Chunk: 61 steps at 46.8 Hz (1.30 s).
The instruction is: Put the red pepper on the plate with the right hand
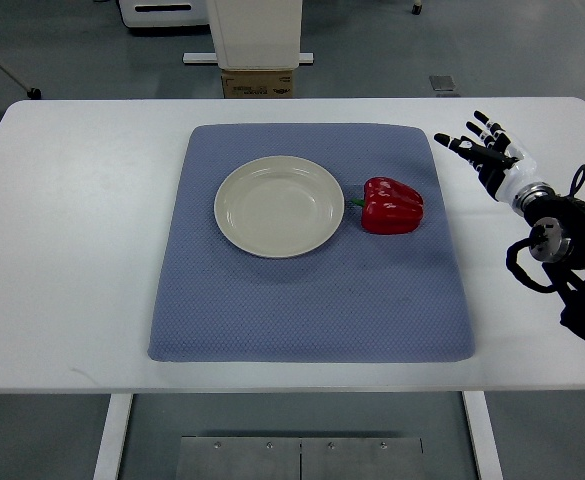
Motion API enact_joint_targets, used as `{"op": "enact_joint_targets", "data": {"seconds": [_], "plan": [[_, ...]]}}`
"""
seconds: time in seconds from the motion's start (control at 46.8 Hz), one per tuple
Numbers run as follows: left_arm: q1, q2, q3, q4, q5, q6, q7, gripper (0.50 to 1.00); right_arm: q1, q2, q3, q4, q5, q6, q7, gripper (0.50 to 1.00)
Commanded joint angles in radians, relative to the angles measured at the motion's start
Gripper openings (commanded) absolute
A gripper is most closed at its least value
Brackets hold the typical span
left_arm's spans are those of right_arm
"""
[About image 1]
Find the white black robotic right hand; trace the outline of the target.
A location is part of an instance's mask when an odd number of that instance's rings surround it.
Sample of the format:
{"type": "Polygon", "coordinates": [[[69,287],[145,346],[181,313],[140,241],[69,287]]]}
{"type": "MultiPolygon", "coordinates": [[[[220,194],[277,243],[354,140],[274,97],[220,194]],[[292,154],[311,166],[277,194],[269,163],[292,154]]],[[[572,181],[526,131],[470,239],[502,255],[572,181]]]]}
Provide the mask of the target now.
{"type": "Polygon", "coordinates": [[[437,133],[434,140],[464,159],[494,200],[513,205],[522,190],[541,182],[536,163],[498,122],[478,110],[474,118],[466,128],[475,139],[437,133]]]}

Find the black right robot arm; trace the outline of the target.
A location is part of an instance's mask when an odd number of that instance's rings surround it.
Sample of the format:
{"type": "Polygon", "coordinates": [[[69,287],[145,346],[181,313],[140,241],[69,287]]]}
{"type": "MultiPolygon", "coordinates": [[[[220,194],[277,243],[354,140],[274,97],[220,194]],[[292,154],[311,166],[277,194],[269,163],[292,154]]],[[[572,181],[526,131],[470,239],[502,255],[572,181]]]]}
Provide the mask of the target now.
{"type": "Polygon", "coordinates": [[[508,248],[506,267],[527,288],[558,294],[564,303],[560,324],[585,342],[585,202],[576,197],[584,182],[585,165],[581,165],[565,196],[546,185],[532,187],[522,198],[531,230],[508,248]],[[547,285],[533,280],[518,264],[518,254],[524,249],[542,264],[547,285]]]}

